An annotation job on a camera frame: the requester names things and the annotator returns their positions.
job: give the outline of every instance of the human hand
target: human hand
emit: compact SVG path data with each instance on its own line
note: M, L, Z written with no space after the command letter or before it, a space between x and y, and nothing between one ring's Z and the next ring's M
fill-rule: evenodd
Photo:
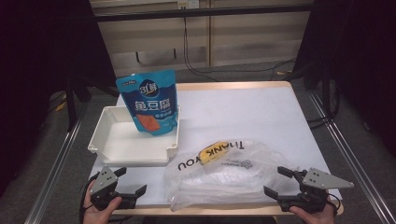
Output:
M99 211L95 206L92 206L92 202L91 202L90 190L94 182L95 182L94 180L91 182L91 184L88 186L87 192L85 193L84 208L87 209L84 214L83 223L107 224L111 214L114 212L114 210L116 210L119 207L122 198L121 197L114 198L105 210Z
M306 222L306 224L334 224L334 210L331 205L326 203L322 212L309 214L304 209L292 206L290 211Z

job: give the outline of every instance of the blue snack bag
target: blue snack bag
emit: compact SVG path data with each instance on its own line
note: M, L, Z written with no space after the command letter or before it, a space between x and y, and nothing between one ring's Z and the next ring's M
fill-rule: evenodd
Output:
M177 126L174 70L133 74L116 84L139 132L159 135Z

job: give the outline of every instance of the white table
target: white table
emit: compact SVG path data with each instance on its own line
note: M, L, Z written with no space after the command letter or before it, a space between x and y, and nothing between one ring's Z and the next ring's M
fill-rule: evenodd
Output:
M178 153L197 152L222 139L251 139L281 152L301 170L315 167L330 172L289 82L177 84L177 102L181 107ZM124 105L121 97L117 105ZM91 175L103 166L97 159ZM164 170L165 167L128 167L126 175L119 180L117 191L133 193L148 185L147 192L138 199L136 209L117 210L115 214L285 215L270 198L263 199L260 204L195 205L171 212L165 198ZM297 181L290 183L293 186L275 190L281 195L296 195L299 192ZM330 193L341 198L337 189Z

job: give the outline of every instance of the white tray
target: white tray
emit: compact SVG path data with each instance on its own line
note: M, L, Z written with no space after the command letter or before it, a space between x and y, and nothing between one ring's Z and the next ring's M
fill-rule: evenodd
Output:
M177 127L153 136L136 129L126 106L106 106L96 125L88 150L106 163L120 166L166 165L177 154Z

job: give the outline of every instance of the clear plastic bag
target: clear plastic bag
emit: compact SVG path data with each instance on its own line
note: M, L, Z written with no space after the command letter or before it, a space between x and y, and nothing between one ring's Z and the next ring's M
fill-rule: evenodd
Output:
M171 210L192 204L260 203L263 186L271 189L285 181L278 166L298 170L280 152L250 140L222 141L220 156L208 161L203 150L177 155L165 170L167 198ZM216 154L216 149L207 151Z

